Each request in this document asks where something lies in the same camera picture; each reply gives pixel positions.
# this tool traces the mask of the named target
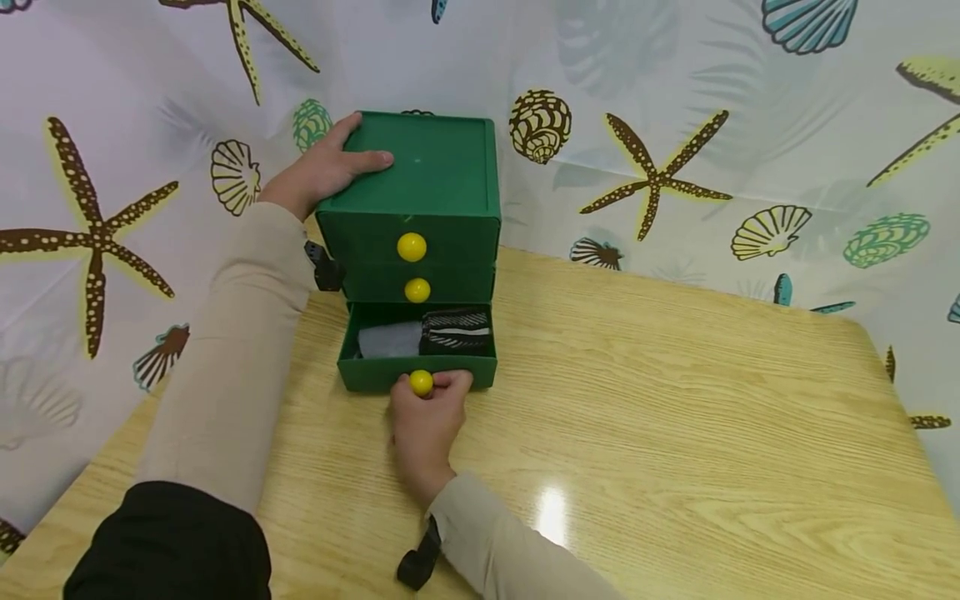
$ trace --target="wood grain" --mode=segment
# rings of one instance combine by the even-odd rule
[[[866,334],[837,317],[500,254],[500,370],[457,468],[631,598],[960,597],[960,532]],[[275,598],[409,598],[420,515],[392,471],[383,397],[336,375],[343,300],[297,333],[260,519]],[[119,503],[148,398],[0,572],[59,597]],[[471,597],[445,564],[421,598]]]

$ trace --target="cabinet top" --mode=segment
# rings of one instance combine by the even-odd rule
[[[318,213],[500,217],[490,119],[364,111],[345,150],[387,150],[394,165],[358,178]]]

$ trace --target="black sleeve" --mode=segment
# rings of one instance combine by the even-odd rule
[[[63,586],[64,600],[269,600],[256,520],[217,498],[150,481],[127,491]]]

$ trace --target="yellow drawer knob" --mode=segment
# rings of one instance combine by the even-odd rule
[[[426,282],[426,279],[414,277],[407,281],[403,293],[410,302],[420,304],[430,298],[430,284]]]
[[[417,396],[428,396],[433,392],[433,375],[420,369],[410,373],[410,388]]]
[[[396,240],[396,253],[407,262],[417,262],[426,256],[426,240],[419,233],[404,233]]]

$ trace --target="drawer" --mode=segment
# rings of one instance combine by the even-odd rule
[[[422,279],[429,285],[428,304],[489,304],[493,295],[496,268],[492,264],[455,265],[403,263],[399,265],[359,265],[347,267],[344,294],[351,302],[412,302],[407,284]]]
[[[491,265],[496,261],[500,220],[493,217],[323,212],[317,215],[333,258],[351,267],[362,264]],[[425,245],[410,262],[397,243],[413,233]]]
[[[350,306],[347,333],[340,348],[337,368],[344,386],[351,392],[387,394],[403,374],[423,369],[428,372],[466,369],[473,373],[474,390],[493,385],[496,374],[496,340],[489,351],[477,356],[404,356],[398,358],[361,358],[358,334],[360,329],[384,324],[419,320],[430,310],[452,308],[452,305],[355,303]]]

